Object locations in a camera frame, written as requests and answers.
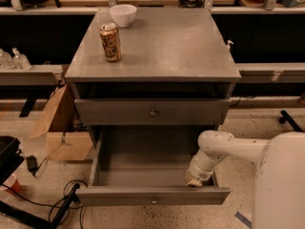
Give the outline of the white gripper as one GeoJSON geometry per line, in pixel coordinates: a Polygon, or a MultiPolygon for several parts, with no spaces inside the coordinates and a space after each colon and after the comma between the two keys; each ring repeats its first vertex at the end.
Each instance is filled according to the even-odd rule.
{"type": "Polygon", "coordinates": [[[185,182],[187,186],[202,187],[205,182],[210,179],[208,175],[202,175],[199,177],[192,177],[190,173],[186,174],[185,182]]]}

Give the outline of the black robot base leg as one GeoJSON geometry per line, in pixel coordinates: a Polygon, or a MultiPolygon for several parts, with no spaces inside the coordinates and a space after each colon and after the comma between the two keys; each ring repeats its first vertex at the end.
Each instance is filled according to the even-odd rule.
{"type": "Polygon", "coordinates": [[[280,124],[284,124],[284,123],[288,122],[296,132],[303,133],[303,130],[298,126],[298,124],[293,120],[293,118],[285,110],[282,110],[280,113],[281,113],[281,117],[279,118],[280,124]]]}

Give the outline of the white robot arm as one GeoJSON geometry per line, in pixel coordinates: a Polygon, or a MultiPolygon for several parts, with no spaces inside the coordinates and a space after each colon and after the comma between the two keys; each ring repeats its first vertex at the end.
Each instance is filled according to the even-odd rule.
{"type": "Polygon", "coordinates": [[[248,160],[255,165],[251,229],[305,229],[304,133],[257,139],[205,131],[197,144],[186,174],[188,186],[202,186],[226,156],[248,160]]]}

